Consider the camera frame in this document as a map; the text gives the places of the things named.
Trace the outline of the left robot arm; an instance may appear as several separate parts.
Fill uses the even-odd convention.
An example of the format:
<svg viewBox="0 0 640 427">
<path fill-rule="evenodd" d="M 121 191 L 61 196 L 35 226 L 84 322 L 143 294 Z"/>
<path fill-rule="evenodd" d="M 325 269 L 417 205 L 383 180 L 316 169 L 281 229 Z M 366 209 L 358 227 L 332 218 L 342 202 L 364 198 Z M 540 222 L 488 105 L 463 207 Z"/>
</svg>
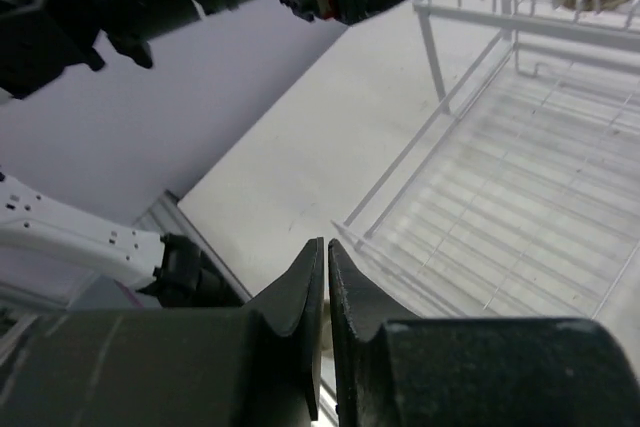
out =
<svg viewBox="0 0 640 427">
<path fill-rule="evenodd" d="M 1 178 L 130 221 L 405 0 L 1 0 Z"/>
</svg>

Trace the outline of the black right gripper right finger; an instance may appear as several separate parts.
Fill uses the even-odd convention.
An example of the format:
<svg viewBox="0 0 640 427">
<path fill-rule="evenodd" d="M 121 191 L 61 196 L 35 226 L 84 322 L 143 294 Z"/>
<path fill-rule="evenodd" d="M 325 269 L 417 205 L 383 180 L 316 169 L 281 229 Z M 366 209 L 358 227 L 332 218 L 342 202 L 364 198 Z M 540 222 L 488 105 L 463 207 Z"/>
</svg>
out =
<svg viewBox="0 0 640 427">
<path fill-rule="evenodd" d="M 343 426 L 635 426 L 619 343 L 574 317 L 421 318 L 328 246 Z"/>
</svg>

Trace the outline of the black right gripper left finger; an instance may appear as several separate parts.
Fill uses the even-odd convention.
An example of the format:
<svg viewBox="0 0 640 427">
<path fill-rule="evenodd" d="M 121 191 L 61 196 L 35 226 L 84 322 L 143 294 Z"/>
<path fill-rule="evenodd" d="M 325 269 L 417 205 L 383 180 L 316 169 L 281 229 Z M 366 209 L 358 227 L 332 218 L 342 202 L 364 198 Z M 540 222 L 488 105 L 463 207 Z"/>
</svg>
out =
<svg viewBox="0 0 640 427">
<path fill-rule="evenodd" d="M 240 307 L 38 318 L 1 369 L 5 426 L 308 426 L 324 242 Z"/>
</svg>

